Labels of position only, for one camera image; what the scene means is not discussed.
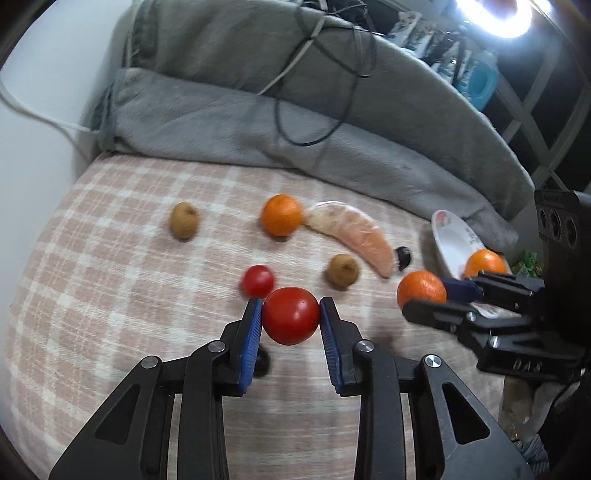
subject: metal screw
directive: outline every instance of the metal screw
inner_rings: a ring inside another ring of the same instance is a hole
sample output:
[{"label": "metal screw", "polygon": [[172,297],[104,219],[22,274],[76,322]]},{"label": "metal screw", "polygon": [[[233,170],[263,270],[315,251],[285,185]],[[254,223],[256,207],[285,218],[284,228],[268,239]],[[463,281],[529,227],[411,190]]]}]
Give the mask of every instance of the metal screw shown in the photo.
[{"label": "metal screw", "polygon": [[226,344],[224,342],[222,342],[221,340],[216,340],[215,342],[211,342],[207,346],[207,350],[209,350],[211,353],[220,353],[220,352],[223,352],[225,349],[226,349]]},{"label": "metal screw", "polygon": [[488,340],[488,344],[493,348],[499,348],[501,341],[496,335],[493,335],[490,340]]},{"label": "metal screw", "polygon": [[146,358],[142,358],[142,367],[145,369],[154,368],[158,365],[158,357],[154,355],[147,356]]},{"label": "metal screw", "polygon": [[369,340],[360,340],[357,342],[357,349],[362,352],[371,352],[375,348],[375,345]]},{"label": "metal screw", "polygon": [[425,357],[425,363],[428,367],[437,368],[441,366],[443,361],[437,355],[427,355]]}]

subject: gray blanket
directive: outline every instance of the gray blanket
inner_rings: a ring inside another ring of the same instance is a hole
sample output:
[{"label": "gray blanket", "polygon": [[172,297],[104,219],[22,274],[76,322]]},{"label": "gray blanket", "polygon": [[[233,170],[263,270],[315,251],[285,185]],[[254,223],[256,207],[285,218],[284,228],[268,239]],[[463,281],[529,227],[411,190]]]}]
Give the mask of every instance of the gray blanket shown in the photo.
[{"label": "gray blanket", "polygon": [[[121,73],[96,112],[103,149],[297,168],[425,218],[454,211],[491,248],[509,249],[517,235],[504,219],[531,200],[529,176],[483,115],[381,38],[377,72],[359,81],[350,125],[316,147],[278,138],[273,100],[252,92],[303,38],[298,21],[311,30],[320,15],[297,12],[274,0],[145,0],[132,36],[132,65],[141,68]],[[327,25],[347,24],[331,18]],[[349,31],[321,40],[352,65]],[[282,92],[294,104],[282,104],[285,129],[304,141],[326,131],[350,83],[311,48]]]}]

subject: camera lens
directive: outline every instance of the camera lens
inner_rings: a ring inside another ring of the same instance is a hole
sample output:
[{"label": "camera lens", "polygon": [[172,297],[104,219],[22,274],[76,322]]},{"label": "camera lens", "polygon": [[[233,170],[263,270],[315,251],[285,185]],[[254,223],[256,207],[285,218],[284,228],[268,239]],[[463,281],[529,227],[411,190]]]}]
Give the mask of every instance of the camera lens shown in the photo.
[{"label": "camera lens", "polygon": [[548,223],[546,222],[546,213],[544,209],[540,209],[540,213],[538,216],[540,217],[540,225],[542,226],[542,230],[546,230]]},{"label": "camera lens", "polygon": [[573,219],[570,217],[566,220],[566,241],[571,248],[574,248],[574,245],[577,243],[577,228],[574,225]]},{"label": "camera lens", "polygon": [[554,237],[554,240],[560,240],[562,227],[560,225],[558,213],[556,213],[554,210],[550,212],[550,227],[552,229],[552,236]]}]

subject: pink plaid fabric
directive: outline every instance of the pink plaid fabric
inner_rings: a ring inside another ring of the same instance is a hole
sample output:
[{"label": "pink plaid fabric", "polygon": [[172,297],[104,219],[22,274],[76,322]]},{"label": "pink plaid fabric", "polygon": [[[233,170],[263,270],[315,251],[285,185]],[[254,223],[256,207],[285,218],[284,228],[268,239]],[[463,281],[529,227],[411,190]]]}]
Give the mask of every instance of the pink plaid fabric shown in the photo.
[{"label": "pink plaid fabric", "polygon": [[[96,160],[39,238],[11,308],[10,421],[4,427],[41,479],[141,358],[190,355],[242,316],[246,301],[238,283],[254,264],[269,265],[277,287],[332,296],[343,318],[399,355],[440,355],[496,414],[502,379],[477,372],[475,357],[453,336],[402,318],[395,295],[402,274],[384,280],[360,261],[360,280],[349,291],[336,291],[323,271],[345,247],[306,228],[286,242],[261,231],[259,211],[277,193],[294,195],[305,206],[350,203],[378,221],[394,248],[412,249],[409,270],[437,268],[427,221],[315,179],[129,156]],[[195,205],[202,220],[189,242],[168,230],[180,201]],[[265,334],[262,342],[272,355],[272,372],[255,380],[244,398],[224,400],[231,478],[351,479],[359,400],[335,394],[320,333],[293,347]],[[410,435],[407,430],[413,478]]]}]

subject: bright light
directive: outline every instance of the bright light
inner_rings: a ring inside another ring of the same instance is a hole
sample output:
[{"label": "bright light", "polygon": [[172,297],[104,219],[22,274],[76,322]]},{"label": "bright light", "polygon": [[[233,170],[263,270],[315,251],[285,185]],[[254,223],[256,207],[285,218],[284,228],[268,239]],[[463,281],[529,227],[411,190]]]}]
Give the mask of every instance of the bright light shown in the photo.
[{"label": "bright light", "polygon": [[470,22],[499,37],[519,37],[527,32],[531,25],[530,0],[517,0],[517,12],[507,20],[495,17],[476,0],[456,0],[456,2]]},{"label": "bright light", "polygon": [[532,0],[542,13],[549,14],[552,11],[552,4],[548,0]]}]

